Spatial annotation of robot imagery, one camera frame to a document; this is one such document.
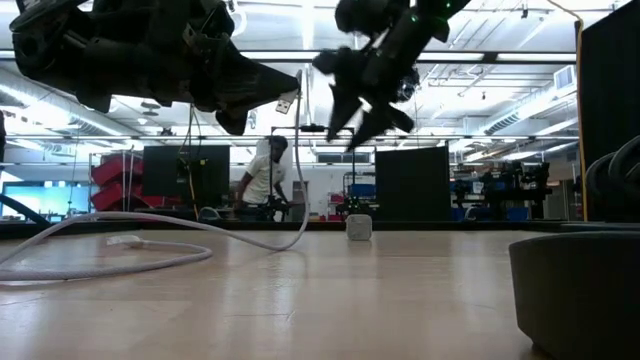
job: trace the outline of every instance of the table surface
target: table surface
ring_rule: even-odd
[[[507,247],[525,232],[309,232],[270,253],[200,231],[141,231],[213,258],[137,275],[0,283],[3,360],[542,359],[517,328]],[[247,233],[266,242],[293,233]],[[171,257],[63,237],[3,269]],[[0,252],[13,242],[0,243]]]

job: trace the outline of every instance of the white cube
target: white cube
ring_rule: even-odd
[[[369,215],[354,214],[347,218],[347,236],[351,241],[369,241],[373,233],[373,220]]]

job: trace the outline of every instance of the black monitor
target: black monitor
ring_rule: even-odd
[[[229,157],[229,146],[145,146],[142,194],[192,203],[190,173],[196,205],[219,206],[229,194]]]

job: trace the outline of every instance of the white t-shirt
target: white t-shirt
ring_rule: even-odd
[[[253,177],[253,179],[247,185],[242,196],[242,201],[249,204],[264,204],[267,202],[267,196],[269,196],[269,161],[271,157],[269,155],[256,156],[249,167],[247,167],[247,173]],[[275,162],[271,162],[273,167],[273,185],[284,180],[287,171],[282,166]]]

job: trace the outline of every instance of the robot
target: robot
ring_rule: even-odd
[[[244,134],[249,110],[294,93],[299,82],[243,57],[230,40],[234,24],[222,0],[16,0],[11,23],[20,72],[107,112],[113,94],[193,103],[216,112],[232,135]],[[470,0],[341,0],[335,20],[369,37],[360,50],[324,50],[313,65],[335,85],[327,140],[361,107],[372,109],[348,150],[410,117],[391,106],[409,100],[420,78],[415,62],[432,38],[446,41],[447,20]]]

